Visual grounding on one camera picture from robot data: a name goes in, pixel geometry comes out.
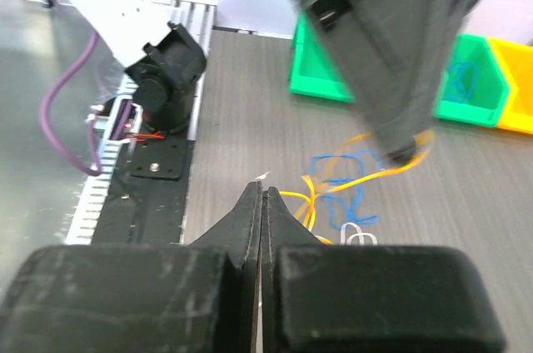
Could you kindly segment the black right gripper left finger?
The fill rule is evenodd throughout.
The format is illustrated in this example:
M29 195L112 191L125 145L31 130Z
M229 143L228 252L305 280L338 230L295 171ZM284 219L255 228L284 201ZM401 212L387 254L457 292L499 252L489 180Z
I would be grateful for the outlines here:
M34 251L1 302L4 352L253 352L262 184L194 242Z

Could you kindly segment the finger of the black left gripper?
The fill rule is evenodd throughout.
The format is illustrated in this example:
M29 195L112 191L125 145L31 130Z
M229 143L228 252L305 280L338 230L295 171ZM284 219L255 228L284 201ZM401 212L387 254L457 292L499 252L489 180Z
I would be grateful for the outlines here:
M464 17L479 0L296 0L382 152L417 153Z

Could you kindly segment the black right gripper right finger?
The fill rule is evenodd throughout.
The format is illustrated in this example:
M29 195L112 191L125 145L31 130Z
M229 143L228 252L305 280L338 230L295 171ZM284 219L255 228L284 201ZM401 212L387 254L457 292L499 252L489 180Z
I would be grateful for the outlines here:
M446 246L327 245L262 201L266 352L502 352L479 271Z

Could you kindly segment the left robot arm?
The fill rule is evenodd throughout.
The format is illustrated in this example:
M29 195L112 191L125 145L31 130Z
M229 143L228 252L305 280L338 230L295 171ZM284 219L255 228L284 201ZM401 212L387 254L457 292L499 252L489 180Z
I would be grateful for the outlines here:
M186 101L206 67L200 46L147 0L69 0L137 84L145 111ZM382 151L416 154L464 16L479 0L296 0Z

